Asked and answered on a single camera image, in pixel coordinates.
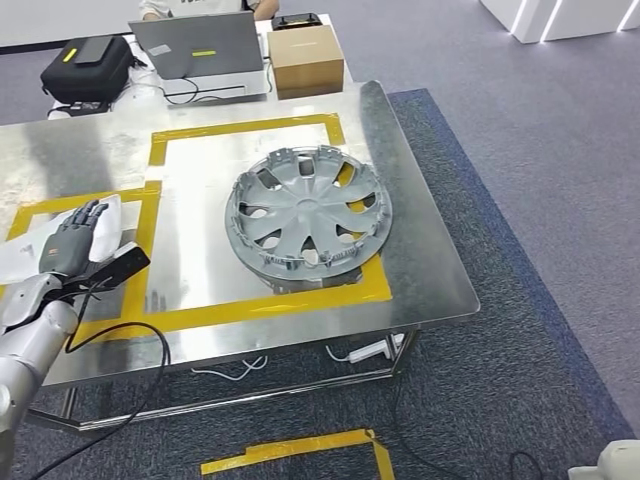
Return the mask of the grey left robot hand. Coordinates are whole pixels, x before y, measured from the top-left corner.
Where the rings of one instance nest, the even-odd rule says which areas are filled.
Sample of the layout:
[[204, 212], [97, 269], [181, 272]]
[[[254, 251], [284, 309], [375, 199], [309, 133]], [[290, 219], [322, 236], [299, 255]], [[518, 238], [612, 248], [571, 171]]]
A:
[[83, 272], [89, 262], [98, 221], [108, 208], [106, 203], [94, 199], [64, 219], [45, 241], [38, 272], [67, 277]]

